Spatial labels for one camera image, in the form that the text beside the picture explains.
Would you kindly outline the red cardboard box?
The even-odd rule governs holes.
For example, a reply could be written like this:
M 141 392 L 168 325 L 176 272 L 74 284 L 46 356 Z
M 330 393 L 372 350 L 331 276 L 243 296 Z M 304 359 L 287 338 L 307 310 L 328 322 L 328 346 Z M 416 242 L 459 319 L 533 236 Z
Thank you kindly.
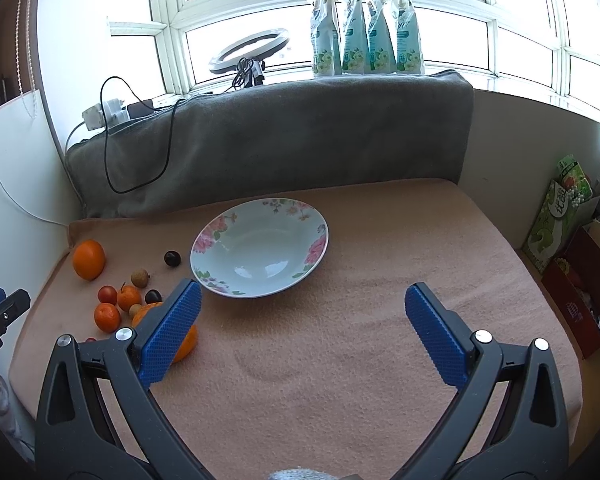
M 545 269 L 542 284 L 582 359 L 600 350 L 600 220 L 581 226 Z

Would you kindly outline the rough large orange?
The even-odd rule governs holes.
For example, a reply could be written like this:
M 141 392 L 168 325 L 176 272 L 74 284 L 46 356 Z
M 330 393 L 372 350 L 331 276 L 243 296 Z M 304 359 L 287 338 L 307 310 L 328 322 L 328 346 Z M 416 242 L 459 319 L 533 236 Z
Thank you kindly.
M 140 312 L 138 312 L 137 315 L 135 315 L 135 318 L 131 320 L 131 326 L 133 328 L 137 328 L 137 326 L 140 325 L 140 321 L 145 317 L 145 315 L 150 309 L 160 307 L 161 305 L 162 302 L 159 302 L 158 304 L 145 304 L 142 307 L 142 310 L 140 310 Z M 180 348 L 178 348 L 178 352 L 175 353 L 172 363 L 175 364 L 177 362 L 180 362 L 182 359 L 185 359 L 186 356 L 189 356 L 192 353 L 192 351 L 196 348 L 197 342 L 198 330 L 197 326 L 193 324 L 189 327 L 187 334 L 185 335 L 183 341 L 180 344 Z

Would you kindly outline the dark plum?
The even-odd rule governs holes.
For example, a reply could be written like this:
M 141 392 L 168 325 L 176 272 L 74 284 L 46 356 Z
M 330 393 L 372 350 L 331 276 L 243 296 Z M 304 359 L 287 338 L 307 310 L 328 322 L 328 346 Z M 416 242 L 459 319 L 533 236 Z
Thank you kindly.
M 182 262 L 181 255 L 175 250 L 168 250 L 163 255 L 163 260 L 167 266 L 170 266 L 170 268 L 177 268 Z
M 161 296 L 160 292 L 158 292 L 158 290 L 149 289 L 148 292 L 146 292 L 146 295 L 145 295 L 146 304 L 158 304 L 161 301 L 162 301 L 162 296 Z

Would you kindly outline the grey folded blanket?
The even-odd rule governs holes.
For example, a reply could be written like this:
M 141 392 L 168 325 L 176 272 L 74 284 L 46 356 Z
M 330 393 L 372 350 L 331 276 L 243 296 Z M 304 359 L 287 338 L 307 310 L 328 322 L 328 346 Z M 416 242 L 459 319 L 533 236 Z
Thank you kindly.
M 69 148 L 88 218 L 401 179 L 457 181 L 474 89 L 432 76 L 339 76 L 197 96 Z

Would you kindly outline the teal refill pouch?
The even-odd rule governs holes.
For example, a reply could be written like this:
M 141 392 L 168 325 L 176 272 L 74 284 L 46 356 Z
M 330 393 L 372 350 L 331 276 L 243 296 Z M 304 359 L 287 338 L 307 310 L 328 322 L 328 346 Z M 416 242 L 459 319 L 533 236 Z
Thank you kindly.
M 368 71 L 368 43 L 363 0 L 343 0 L 346 16 L 343 25 L 342 71 L 365 74 Z
M 392 74 L 396 58 L 385 16 L 385 4 L 389 0 L 365 0 L 370 19 L 367 24 L 368 54 L 372 74 Z
M 342 72 L 335 0 L 306 0 L 313 6 L 310 29 L 315 77 L 331 77 Z
M 396 71 L 422 75 L 424 56 L 420 43 L 417 15 L 412 0 L 389 0 L 393 31 L 396 33 Z

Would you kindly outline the black power adapter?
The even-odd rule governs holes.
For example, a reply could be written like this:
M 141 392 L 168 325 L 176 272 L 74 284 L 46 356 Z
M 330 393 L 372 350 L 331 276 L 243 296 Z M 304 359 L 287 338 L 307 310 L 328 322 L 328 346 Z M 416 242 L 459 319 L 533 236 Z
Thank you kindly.
M 154 103 L 151 100 L 143 100 L 129 103 L 126 106 L 129 118 L 136 119 L 155 113 Z

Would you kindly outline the green cardboard box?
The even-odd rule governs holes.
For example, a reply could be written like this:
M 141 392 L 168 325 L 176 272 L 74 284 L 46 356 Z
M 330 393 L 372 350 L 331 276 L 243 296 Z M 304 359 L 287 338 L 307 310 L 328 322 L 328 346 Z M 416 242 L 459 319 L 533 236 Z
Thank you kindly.
M 559 159 L 556 178 L 550 181 L 522 245 L 536 270 L 543 273 L 573 231 L 591 219 L 597 201 L 580 162 L 571 154 Z

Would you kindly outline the small mandarin with stem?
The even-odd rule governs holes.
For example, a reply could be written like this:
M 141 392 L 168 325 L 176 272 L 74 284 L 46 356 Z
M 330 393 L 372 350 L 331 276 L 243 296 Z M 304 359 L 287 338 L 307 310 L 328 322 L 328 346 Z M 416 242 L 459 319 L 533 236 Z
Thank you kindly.
M 140 290 L 134 285 L 123 284 L 118 290 L 117 305 L 122 311 L 129 312 L 134 304 L 141 303 L 142 295 L 140 294 Z

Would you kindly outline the white power strip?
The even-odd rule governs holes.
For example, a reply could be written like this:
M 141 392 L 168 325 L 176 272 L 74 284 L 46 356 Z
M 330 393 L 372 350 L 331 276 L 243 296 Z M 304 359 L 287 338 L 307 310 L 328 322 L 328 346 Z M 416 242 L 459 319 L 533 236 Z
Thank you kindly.
M 84 110 L 82 118 L 87 130 L 92 131 L 106 126 L 121 125 L 130 120 L 130 115 L 121 100 L 112 99 Z

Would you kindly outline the smooth large orange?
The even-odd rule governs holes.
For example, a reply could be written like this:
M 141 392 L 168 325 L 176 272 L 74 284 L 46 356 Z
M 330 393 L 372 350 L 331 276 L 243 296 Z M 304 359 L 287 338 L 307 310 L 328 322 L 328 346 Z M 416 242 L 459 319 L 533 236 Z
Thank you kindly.
M 84 240 L 74 248 L 72 267 L 79 278 L 94 281 L 106 266 L 106 254 L 102 245 L 96 240 Z

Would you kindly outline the brown longan fruit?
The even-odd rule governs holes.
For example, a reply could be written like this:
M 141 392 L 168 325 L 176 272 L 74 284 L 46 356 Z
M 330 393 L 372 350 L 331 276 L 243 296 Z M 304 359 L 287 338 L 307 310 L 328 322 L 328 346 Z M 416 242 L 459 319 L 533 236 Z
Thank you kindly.
M 149 279 L 149 273 L 145 269 L 137 269 L 130 275 L 131 283 L 139 289 L 144 289 L 148 285 Z
M 140 312 L 140 310 L 142 310 L 142 305 L 141 304 L 133 304 L 128 311 L 128 315 L 130 317 L 130 319 L 132 320 L 133 318 L 135 318 L 135 315 L 137 315 L 138 312 Z

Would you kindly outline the floral ceramic plate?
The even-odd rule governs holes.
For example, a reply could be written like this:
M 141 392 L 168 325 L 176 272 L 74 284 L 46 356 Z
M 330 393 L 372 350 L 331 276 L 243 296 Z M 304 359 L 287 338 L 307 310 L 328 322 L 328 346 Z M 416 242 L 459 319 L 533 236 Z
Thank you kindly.
M 223 297 L 254 299 L 307 278 L 327 252 L 329 228 L 313 206 L 269 197 L 215 216 L 196 236 L 189 263 L 196 281 Z

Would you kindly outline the small round mandarin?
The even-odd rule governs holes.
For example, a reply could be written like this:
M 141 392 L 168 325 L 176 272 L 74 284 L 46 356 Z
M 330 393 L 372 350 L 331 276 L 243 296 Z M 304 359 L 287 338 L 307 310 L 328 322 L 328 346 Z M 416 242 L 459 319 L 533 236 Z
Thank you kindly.
M 94 310 L 94 323 L 104 333 L 112 334 L 121 324 L 121 314 L 114 304 L 102 302 Z

